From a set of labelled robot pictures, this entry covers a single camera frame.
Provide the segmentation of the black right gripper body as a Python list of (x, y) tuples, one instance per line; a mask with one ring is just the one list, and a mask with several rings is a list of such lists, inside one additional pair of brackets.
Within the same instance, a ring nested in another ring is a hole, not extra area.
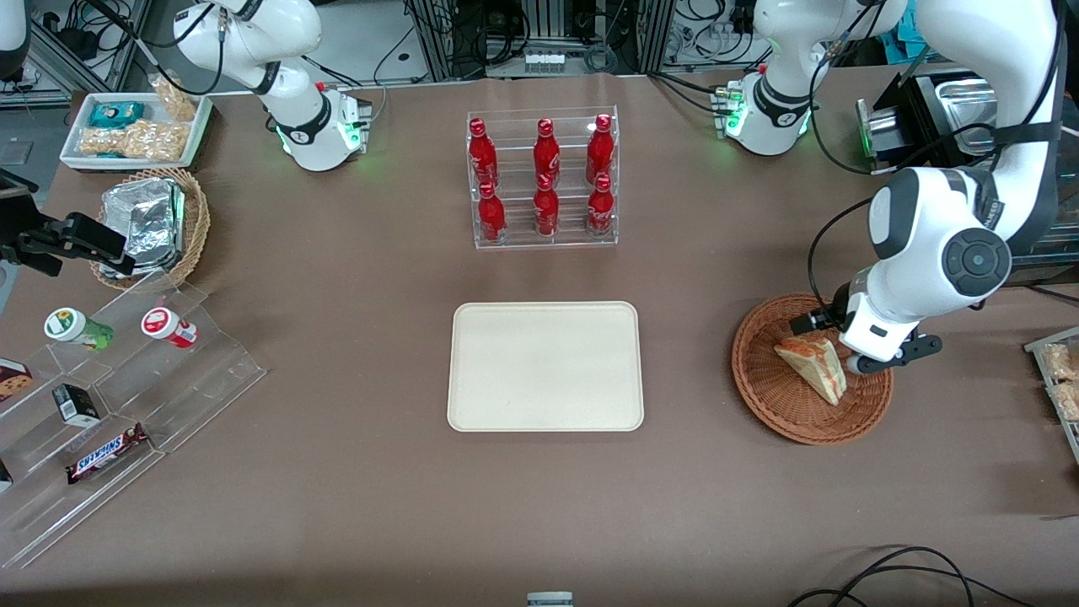
[(11, 265), (27, 266), (27, 268), (57, 277), (62, 273), (62, 261), (53, 256), (58, 252), (59, 238), (57, 231), (50, 223), (35, 224), (35, 227), (16, 227), (14, 224), (3, 224), (1, 230), (1, 254)]

